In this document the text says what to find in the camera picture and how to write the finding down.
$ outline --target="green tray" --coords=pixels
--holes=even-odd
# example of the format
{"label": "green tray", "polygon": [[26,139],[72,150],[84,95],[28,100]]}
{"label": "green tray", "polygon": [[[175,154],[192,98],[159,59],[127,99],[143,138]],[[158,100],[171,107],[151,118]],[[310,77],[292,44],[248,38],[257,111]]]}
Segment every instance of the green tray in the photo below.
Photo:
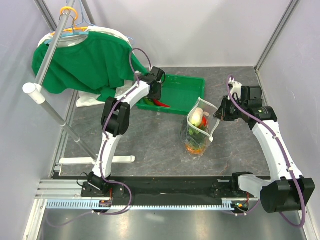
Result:
{"label": "green tray", "polygon": [[141,99],[136,105],[138,109],[151,110],[168,114],[187,115],[197,99],[205,96],[205,79],[192,76],[166,75],[162,85],[160,102],[170,107],[153,106]]}

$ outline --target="green t-shirt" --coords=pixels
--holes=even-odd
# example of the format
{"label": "green t-shirt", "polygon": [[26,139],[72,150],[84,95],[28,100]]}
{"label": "green t-shirt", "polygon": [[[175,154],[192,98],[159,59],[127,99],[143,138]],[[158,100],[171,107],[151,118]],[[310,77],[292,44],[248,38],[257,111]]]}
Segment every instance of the green t-shirt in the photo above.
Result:
{"label": "green t-shirt", "polygon": [[[34,52],[32,69],[36,75],[48,48],[43,43]],[[91,31],[83,42],[56,49],[43,86],[52,94],[66,89],[101,94],[98,100],[105,102],[115,96],[116,88],[122,87],[124,80],[134,80],[129,64],[131,50],[123,39]],[[135,71],[146,73],[133,54],[132,65]]]}

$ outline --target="orange hanger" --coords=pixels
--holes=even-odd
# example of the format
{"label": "orange hanger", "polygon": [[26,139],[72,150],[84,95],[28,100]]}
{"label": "orange hanger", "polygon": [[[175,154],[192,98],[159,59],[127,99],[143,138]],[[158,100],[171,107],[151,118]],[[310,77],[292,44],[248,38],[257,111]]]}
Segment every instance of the orange hanger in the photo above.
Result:
{"label": "orange hanger", "polygon": [[65,29],[65,30],[63,30],[64,32],[70,32],[70,33],[72,33],[74,30],[82,30],[83,32],[85,31],[85,30],[87,30],[88,29],[88,27],[87,26],[82,26],[82,27],[77,27],[76,26],[76,20],[78,19],[78,12],[77,12],[77,10],[75,10],[73,7],[70,7],[70,6],[64,6],[64,7],[62,7],[61,9],[60,9],[60,14],[62,15],[63,14],[63,11],[64,10],[70,10],[70,11],[73,11],[74,13],[75,13],[75,17],[73,18],[73,23],[72,23],[72,25],[73,25],[73,28],[67,28],[67,29]]}

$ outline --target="white base bar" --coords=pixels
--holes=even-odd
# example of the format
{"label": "white base bar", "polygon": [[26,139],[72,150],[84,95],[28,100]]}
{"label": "white base bar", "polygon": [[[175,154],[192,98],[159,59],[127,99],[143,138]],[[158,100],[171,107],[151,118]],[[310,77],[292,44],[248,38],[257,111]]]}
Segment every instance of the white base bar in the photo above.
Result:
{"label": "white base bar", "polygon": [[[113,164],[131,164],[136,160],[135,156],[114,156],[112,159]],[[59,161],[63,165],[80,165],[80,164],[93,164],[96,162],[91,157],[71,157],[61,158]]]}

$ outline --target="plastic bag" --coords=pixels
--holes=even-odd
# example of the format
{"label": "plastic bag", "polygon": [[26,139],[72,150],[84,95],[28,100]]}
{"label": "plastic bag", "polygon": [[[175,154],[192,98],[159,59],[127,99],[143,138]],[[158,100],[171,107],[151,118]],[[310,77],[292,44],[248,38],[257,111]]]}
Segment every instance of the plastic bag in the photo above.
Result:
{"label": "plastic bag", "polygon": [[220,123],[213,117],[217,110],[216,106],[199,97],[184,118],[181,139],[189,153],[202,156],[214,140],[214,131]]}

